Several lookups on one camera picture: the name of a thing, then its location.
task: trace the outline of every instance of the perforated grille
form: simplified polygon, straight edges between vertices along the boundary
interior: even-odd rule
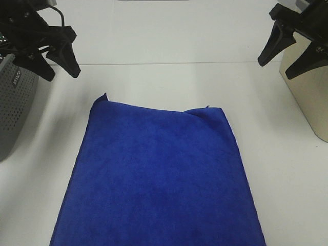
[[[13,78],[17,72],[17,66],[12,64],[14,56],[0,71],[0,130],[13,131],[16,124],[24,112],[26,104],[32,94],[33,83],[36,75],[27,73],[20,68],[22,76],[16,88],[13,85]]]

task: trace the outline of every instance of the white table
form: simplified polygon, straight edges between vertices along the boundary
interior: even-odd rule
[[[268,246],[328,245],[328,144],[313,134],[278,72],[280,62],[264,68],[256,63],[275,1],[248,1],[251,7],[219,2],[58,0],[67,25],[79,34],[74,46],[79,61],[96,65],[82,65],[78,79],[54,67],[55,80],[40,81],[15,151],[0,163],[0,245],[49,244],[90,107],[105,92],[113,101],[156,109],[222,107]],[[188,8],[181,14],[184,4]],[[250,11],[250,20],[234,12],[236,4]],[[203,15],[198,26],[194,15]],[[217,21],[206,21],[210,17]],[[111,31],[103,34],[106,25]],[[219,30],[226,31],[222,38]],[[90,47],[88,35],[102,37],[99,45]]]

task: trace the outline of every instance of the beige box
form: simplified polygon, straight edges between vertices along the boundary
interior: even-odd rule
[[[285,74],[287,68],[310,44],[307,38],[298,33],[294,37],[297,43],[285,50],[280,73],[315,134],[328,142],[328,66],[288,79]]]

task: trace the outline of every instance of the blue towel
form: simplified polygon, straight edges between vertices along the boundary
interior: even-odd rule
[[[51,246],[264,246],[220,108],[93,105]]]

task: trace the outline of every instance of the gray speaker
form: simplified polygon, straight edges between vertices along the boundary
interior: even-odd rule
[[[30,111],[38,76],[0,55],[0,161],[11,152]]]

